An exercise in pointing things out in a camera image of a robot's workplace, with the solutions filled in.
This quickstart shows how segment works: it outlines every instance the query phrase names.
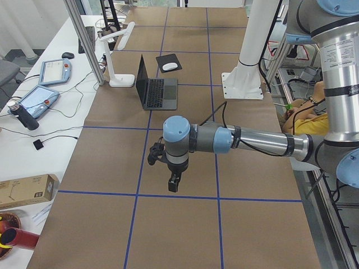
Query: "green object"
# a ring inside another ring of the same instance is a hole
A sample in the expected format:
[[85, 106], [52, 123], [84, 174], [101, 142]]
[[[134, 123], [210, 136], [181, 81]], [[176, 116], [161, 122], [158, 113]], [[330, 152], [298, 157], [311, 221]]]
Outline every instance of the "green object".
[[287, 109], [287, 110], [290, 110], [291, 108], [293, 108], [293, 105], [292, 105], [292, 104], [286, 105], [286, 109]]

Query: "gray chair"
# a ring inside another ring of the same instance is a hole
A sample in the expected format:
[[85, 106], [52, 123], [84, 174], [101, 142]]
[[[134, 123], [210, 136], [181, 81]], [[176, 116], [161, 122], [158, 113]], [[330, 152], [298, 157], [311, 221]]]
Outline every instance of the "gray chair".
[[18, 73], [26, 74], [20, 71], [20, 66], [6, 60], [0, 60], [0, 87], [7, 84], [11, 80], [15, 80], [17, 84], [21, 83], [21, 80], [16, 78]]

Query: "black computer mouse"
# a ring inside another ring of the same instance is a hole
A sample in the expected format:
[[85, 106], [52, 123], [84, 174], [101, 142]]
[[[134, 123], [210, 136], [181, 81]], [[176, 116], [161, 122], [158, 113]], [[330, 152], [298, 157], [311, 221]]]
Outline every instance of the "black computer mouse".
[[64, 52], [64, 53], [62, 53], [62, 56], [61, 56], [62, 59], [63, 58], [72, 59], [73, 57], [75, 57], [75, 55], [71, 52]]

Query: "blue joint cap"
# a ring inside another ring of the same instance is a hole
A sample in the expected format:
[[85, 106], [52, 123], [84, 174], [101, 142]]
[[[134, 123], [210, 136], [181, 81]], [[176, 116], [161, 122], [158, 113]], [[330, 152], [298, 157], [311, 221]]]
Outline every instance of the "blue joint cap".
[[288, 44], [302, 45], [302, 44], [315, 44], [310, 35], [295, 35], [286, 33]]
[[359, 149], [347, 154], [337, 166], [337, 177], [344, 184], [359, 188]]
[[163, 138], [170, 143], [179, 142], [190, 132], [190, 122], [182, 116], [172, 116], [163, 123]]
[[327, 13], [340, 16], [359, 15], [358, 0], [316, 0], [318, 5]]
[[213, 152], [218, 153], [227, 153], [231, 149], [232, 144], [232, 134], [230, 130], [219, 127], [214, 134], [213, 139]]

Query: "white computer mouse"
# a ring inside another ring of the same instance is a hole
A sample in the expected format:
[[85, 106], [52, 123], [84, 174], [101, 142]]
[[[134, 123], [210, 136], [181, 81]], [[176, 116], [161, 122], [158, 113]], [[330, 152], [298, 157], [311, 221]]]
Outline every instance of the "white computer mouse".
[[178, 67], [177, 63], [166, 63], [162, 66], [163, 71], [174, 70]]

